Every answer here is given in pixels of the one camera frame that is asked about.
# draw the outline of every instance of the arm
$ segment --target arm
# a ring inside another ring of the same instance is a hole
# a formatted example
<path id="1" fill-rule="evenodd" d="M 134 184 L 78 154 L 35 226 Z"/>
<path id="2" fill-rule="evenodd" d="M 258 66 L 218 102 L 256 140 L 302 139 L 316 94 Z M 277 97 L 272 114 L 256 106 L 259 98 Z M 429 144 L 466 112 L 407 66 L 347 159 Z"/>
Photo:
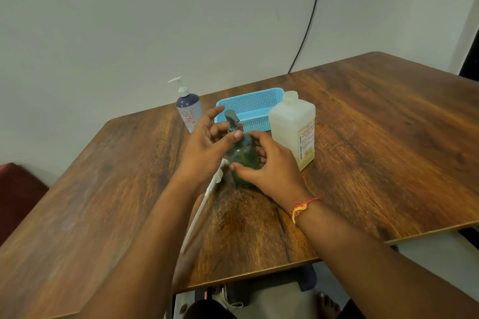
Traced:
<path id="1" fill-rule="evenodd" d="M 79 318 L 159 318 L 195 199 L 206 189 L 226 151 L 243 133 L 225 135 L 213 124 L 223 106 L 208 110 L 188 139 L 183 158 L 123 258 L 81 310 Z"/>
<path id="2" fill-rule="evenodd" d="M 234 163 L 238 177 L 274 199 L 287 212 L 293 200 L 313 197 L 291 151 L 263 132 L 250 133 L 260 144 L 258 171 Z M 327 205 L 314 201 L 296 218 L 311 242 L 363 315 L 374 318 L 472 318 L 479 303 L 387 245 L 351 225 Z"/>

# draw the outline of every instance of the black cable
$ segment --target black cable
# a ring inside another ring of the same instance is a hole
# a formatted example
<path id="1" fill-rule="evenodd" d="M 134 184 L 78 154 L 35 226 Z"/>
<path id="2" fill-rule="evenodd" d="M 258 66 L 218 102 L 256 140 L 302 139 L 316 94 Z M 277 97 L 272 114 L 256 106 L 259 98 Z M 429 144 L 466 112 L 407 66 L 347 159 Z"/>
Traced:
<path id="1" fill-rule="evenodd" d="M 308 32 L 309 32 L 309 27 L 311 26 L 311 22 L 313 21 L 313 17 L 314 17 L 314 12 L 316 10 L 316 3 L 318 2 L 318 0 L 314 0 L 314 6 L 313 6 L 313 12 L 311 13 L 311 18 L 309 19 L 309 23 L 308 23 L 308 28 L 306 28 L 306 33 L 304 34 L 304 38 L 303 38 L 303 41 L 301 42 L 301 47 L 299 47 L 299 50 L 298 50 L 298 53 L 295 57 L 295 60 L 293 61 L 293 64 L 291 64 L 291 67 L 289 68 L 289 71 L 288 73 L 291 73 L 291 69 L 293 68 L 293 66 L 295 65 L 295 62 L 299 56 L 299 53 L 301 52 L 301 49 L 303 48 L 303 44 L 304 44 L 304 41 L 306 40 L 306 37 L 308 36 Z"/>

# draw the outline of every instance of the forearm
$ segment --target forearm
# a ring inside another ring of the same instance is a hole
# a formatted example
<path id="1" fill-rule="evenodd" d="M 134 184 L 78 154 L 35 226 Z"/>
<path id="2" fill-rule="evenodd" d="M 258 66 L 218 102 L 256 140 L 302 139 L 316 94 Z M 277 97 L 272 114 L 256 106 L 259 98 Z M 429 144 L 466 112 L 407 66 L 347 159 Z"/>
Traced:
<path id="1" fill-rule="evenodd" d="M 158 318 L 195 201 L 195 187 L 173 176 L 140 232 L 79 317 Z"/>
<path id="2" fill-rule="evenodd" d="M 369 319 L 473 317 L 479 304 L 320 202 L 297 218 L 318 255 Z"/>

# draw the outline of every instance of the wooden table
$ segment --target wooden table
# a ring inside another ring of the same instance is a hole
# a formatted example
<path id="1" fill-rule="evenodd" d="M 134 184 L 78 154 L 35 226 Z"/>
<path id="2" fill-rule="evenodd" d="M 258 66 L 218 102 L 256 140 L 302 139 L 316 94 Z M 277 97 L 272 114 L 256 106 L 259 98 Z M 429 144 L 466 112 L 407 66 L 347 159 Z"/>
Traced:
<path id="1" fill-rule="evenodd" d="M 270 87 L 316 105 L 316 158 L 303 176 L 361 229 L 397 242 L 479 222 L 479 83 L 373 52 L 201 100 L 209 108 Z M 173 104 L 107 122 L 1 247 L 0 317 L 79 311 L 187 138 Z M 236 189 L 229 173 L 205 212 L 178 291 L 319 260 L 287 214 L 258 190 Z"/>

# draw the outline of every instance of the white plastic tube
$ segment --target white plastic tube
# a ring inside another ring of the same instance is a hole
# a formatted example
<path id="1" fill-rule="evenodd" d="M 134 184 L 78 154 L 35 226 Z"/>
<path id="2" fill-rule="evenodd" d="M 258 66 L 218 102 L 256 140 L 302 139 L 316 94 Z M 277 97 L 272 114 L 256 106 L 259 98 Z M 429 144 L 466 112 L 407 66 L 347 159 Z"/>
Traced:
<path id="1" fill-rule="evenodd" d="M 190 240 L 191 233 L 193 232 L 193 229 L 195 228 L 196 221 L 198 220 L 198 217 L 200 217 L 201 211 L 203 210 L 203 207 L 205 206 L 205 203 L 207 202 L 211 192 L 215 188 L 215 185 L 221 182 L 221 179 L 223 178 L 223 171 L 221 170 L 221 168 L 223 168 L 227 164 L 228 162 L 226 161 L 226 159 L 223 159 L 221 161 L 221 164 L 219 165 L 218 171 L 215 173 L 215 175 L 213 175 L 213 178 L 210 184 L 208 185 L 205 196 L 203 197 L 203 201 L 201 202 L 200 207 L 198 208 L 198 211 L 196 212 L 195 217 L 193 218 L 193 221 L 191 222 L 188 232 L 186 232 L 186 236 L 184 237 L 184 240 L 183 240 L 183 245 L 181 246 L 181 249 L 180 249 L 180 254 L 183 254 L 184 249 L 186 248 L 186 245 L 188 244 L 188 241 Z"/>

